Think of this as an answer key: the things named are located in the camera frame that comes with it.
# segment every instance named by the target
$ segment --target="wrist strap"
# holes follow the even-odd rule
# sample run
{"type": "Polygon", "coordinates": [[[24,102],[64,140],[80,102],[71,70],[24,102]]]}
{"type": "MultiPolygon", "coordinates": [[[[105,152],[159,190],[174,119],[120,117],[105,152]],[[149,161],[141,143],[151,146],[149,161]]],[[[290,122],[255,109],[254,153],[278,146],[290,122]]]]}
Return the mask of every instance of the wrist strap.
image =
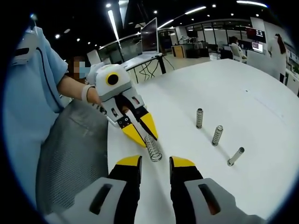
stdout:
{"type": "Polygon", "coordinates": [[[89,88],[94,88],[94,85],[86,85],[84,86],[83,90],[82,90],[82,93],[81,93],[81,99],[83,102],[87,102],[87,92],[89,90],[89,88]]]}

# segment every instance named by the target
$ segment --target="metal cylinder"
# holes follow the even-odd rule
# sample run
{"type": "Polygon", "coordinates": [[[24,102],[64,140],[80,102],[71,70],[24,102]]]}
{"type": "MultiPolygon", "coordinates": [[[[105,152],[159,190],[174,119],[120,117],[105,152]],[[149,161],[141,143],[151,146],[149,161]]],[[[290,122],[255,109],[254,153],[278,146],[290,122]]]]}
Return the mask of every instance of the metal cylinder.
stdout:
{"type": "Polygon", "coordinates": [[[239,148],[239,150],[234,154],[234,156],[228,160],[228,165],[231,167],[237,161],[237,159],[245,152],[243,147],[239,148]]]}
{"type": "Polygon", "coordinates": [[[148,149],[149,152],[150,160],[152,160],[153,162],[160,161],[162,159],[162,154],[158,146],[156,145],[155,139],[152,136],[147,135],[145,136],[144,141],[145,141],[146,148],[148,149]]]}
{"type": "Polygon", "coordinates": [[[196,112],[196,127],[198,129],[201,129],[202,127],[203,116],[204,116],[204,111],[201,108],[199,108],[196,112]]]}
{"type": "Polygon", "coordinates": [[[213,146],[217,146],[218,145],[220,137],[222,135],[222,132],[223,132],[223,127],[221,125],[217,126],[216,130],[215,130],[215,134],[214,134],[213,140],[212,140],[212,145],[213,146]]]}

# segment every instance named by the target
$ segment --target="gray mesh chair back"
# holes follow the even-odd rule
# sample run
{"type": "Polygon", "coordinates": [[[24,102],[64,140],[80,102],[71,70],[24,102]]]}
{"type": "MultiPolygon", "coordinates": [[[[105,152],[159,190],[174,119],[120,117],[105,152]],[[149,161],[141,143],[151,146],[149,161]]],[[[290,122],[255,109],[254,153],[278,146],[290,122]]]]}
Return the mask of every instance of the gray mesh chair back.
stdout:
{"type": "Polygon", "coordinates": [[[77,193],[108,175],[107,119],[100,108],[73,100],[41,148],[36,203],[43,215],[62,212],[77,193]]]}

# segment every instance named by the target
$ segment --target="black ceiling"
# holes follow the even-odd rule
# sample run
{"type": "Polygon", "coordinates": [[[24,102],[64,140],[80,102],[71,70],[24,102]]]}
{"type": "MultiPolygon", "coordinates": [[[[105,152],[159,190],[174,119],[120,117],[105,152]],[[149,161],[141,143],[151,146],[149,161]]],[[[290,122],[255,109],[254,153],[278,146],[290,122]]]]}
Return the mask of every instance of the black ceiling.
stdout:
{"type": "Polygon", "coordinates": [[[174,27],[181,25],[180,23],[184,26],[213,19],[249,19],[256,14],[259,14],[261,19],[278,23],[269,9],[240,5],[235,0],[130,0],[125,29],[121,23],[118,0],[53,0],[47,1],[47,4],[42,6],[36,6],[33,13],[37,15],[37,25],[43,28],[52,48],[62,58],[67,59],[71,56],[86,54],[116,40],[107,14],[107,3],[112,4],[110,9],[114,13],[119,38],[137,33],[140,31],[140,28],[135,28],[137,23],[151,20],[154,17],[157,17],[158,25],[161,25],[182,15],[169,25],[174,27]],[[200,6],[207,8],[184,15],[185,12],[200,6]],[[55,39],[56,34],[60,34],[61,37],[55,39]]]}

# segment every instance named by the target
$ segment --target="sleeve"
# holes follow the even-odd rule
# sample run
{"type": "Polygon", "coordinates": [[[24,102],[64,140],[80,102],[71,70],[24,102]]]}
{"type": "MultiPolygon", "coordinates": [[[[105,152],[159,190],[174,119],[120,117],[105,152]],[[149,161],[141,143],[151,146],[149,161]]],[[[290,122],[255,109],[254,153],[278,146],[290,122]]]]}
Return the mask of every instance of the sleeve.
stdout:
{"type": "Polygon", "coordinates": [[[40,30],[41,30],[40,33],[42,35],[41,39],[45,46],[46,54],[53,73],[54,81],[55,84],[58,85],[62,77],[67,72],[68,64],[64,60],[62,60],[62,58],[58,55],[58,53],[56,53],[55,50],[51,48],[50,43],[44,36],[41,28],[40,30]]]}
{"type": "Polygon", "coordinates": [[[272,52],[272,41],[268,43],[268,51],[272,52]]]}

